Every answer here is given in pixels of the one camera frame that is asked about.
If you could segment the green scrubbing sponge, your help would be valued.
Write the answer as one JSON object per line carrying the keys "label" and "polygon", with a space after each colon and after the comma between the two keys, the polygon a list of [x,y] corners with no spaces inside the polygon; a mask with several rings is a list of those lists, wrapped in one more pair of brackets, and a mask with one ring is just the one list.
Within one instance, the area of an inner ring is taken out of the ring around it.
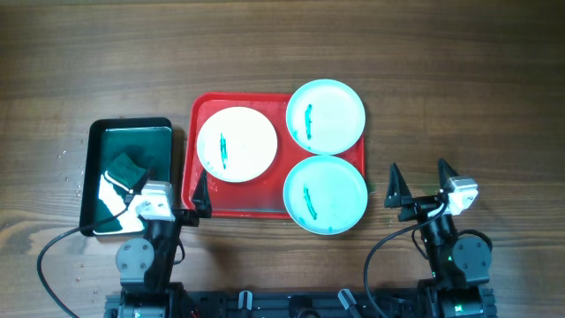
{"label": "green scrubbing sponge", "polygon": [[117,186],[133,188],[146,172],[146,169],[139,167],[127,154],[122,153],[109,164],[104,176]]}

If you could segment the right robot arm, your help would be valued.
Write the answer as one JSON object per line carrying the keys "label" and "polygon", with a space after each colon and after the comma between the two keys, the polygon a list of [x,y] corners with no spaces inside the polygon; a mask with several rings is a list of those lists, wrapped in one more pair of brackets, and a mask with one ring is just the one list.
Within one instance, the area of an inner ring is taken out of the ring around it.
{"label": "right robot arm", "polygon": [[481,286],[490,280],[493,243],[476,230],[459,231],[454,222],[478,197],[478,184],[438,161],[440,190],[414,197],[396,164],[390,166],[384,206],[398,208],[400,222],[414,221],[432,277],[418,282],[418,311],[424,317],[486,317]]}

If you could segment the light blue plate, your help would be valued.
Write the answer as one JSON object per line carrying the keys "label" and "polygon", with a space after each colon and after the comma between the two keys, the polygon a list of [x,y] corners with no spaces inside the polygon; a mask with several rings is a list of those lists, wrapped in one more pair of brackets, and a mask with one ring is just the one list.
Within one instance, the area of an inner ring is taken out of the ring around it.
{"label": "light blue plate", "polygon": [[296,164],[284,181],[282,198],[291,219],[318,235],[348,231],[368,205],[361,173],[332,155],[315,155]]}
{"label": "light blue plate", "polygon": [[338,155],[358,142],[366,115],[351,87],[335,79],[316,79],[291,96],[285,119],[301,148],[315,155]]}

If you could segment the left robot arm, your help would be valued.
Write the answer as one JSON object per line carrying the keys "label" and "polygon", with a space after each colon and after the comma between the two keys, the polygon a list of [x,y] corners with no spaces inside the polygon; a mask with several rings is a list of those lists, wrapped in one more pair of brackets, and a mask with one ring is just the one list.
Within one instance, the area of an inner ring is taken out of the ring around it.
{"label": "left robot arm", "polygon": [[118,249],[116,265],[122,290],[107,297],[106,317],[198,317],[194,301],[181,283],[170,277],[177,249],[184,246],[180,232],[184,226],[197,227],[201,218],[212,216],[207,173],[200,173],[192,196],[193,209],[173,208],[172,184],[148,180],[132,197],[128,210],[146,222],[145,234],[132,238]]}

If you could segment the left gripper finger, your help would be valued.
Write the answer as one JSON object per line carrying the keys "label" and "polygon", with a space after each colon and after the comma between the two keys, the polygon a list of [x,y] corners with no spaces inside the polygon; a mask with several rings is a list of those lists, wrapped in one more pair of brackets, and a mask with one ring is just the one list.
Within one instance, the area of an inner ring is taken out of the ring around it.
{"label": "left gripper finger", "polygon": [[194,210],[199,218],[212,217],[212,204],[208,192],[207,172],[205,170],[200,173],[191,202],[194,205]]}
{"label": "left gripper finger", "polygon": [[147,170],[144,173],[144,175],[140,178],[140,180],[133,186],[130,193],[125,196],[124,203],[130,204],[136,195],[141,194],[142,188],[145,186],[145,184],[149,181],[149,179],[152,176],[153,176],[153,171],[151,169]]}

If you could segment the white round plate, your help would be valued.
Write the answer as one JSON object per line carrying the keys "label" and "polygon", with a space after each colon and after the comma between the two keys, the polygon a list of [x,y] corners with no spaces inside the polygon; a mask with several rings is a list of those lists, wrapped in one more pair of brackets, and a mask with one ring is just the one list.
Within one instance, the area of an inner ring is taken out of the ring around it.
{"label": "white round plate", "polygon": [[243,183],[265,172],[278,139],[267,117],[247,107],[229,107],[207,119],[197,136],[197,156],[213,177]]}

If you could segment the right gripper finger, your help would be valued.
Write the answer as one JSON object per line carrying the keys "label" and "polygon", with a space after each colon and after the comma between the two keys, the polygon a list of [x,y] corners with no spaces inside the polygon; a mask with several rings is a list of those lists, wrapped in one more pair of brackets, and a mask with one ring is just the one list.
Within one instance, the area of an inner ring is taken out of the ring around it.
{"label": "right gripper finger", "polygon": [[384,200],[385,208],[401,208],[412,203],[411,192],[403,175],[395,163],[390,165],[389,183]]}
{"label": "right gripper finger", "polygon": [[446,191],[453,191],[455,186],[454,182],[457,181],[458,173],[448,164],[444,158],[438,161],[438,174],[441,189]]}

